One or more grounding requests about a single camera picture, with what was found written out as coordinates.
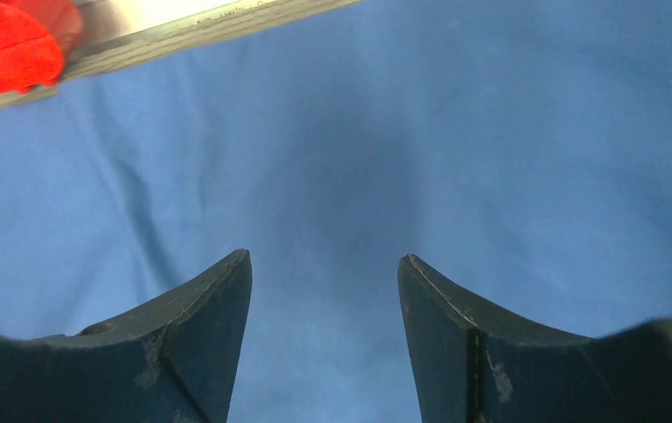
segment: red object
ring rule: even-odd
[[[0,0],[0,93],[56,84],[83,27],[70,0]]]

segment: metal jaw tip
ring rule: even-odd
[[[672,320],[591,339],[520,317],[416,256],[398,283],[424,423],[672,422]]]
[[[238,250],[73,337],[0,338],[0,422],[224,422],[252,286]]]

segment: blue cloth background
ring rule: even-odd
[[[413,252],[600,336],[672,315],[672,2],[371,0],[0,111],[0,334],[236,248],[230,421],[416,422]]]

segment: chipped paint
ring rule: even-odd
[[[489,361],[489,367],[491,367],[491,373],[494,376],[494,384],[497,387],[499,401],[502,404],[506,403],[512,398],[512,392],[514,390],[512,379],[510,379],[509,375],[504,371],[504,364],[493,364],[491,362],[491,354],[489,353],[489,350],[486,350],[486,359]]]
[[[151,389],[159,377],[159,347],[161,346],[161,341],[162,337],[160,334],[143,342],[146,367],[134,380],[136,385],[142,390]]]
[[[172,423],[198,423],[198,420],[193,419],[192,417],[184,416],[180,410],[175,409]]]

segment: wrinkled cloth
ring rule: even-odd
[[[672,315],[672,2],[370,0],[0,111],[0,334],[237,248],[230,421],[418,421],[407,253],[583,335]]]

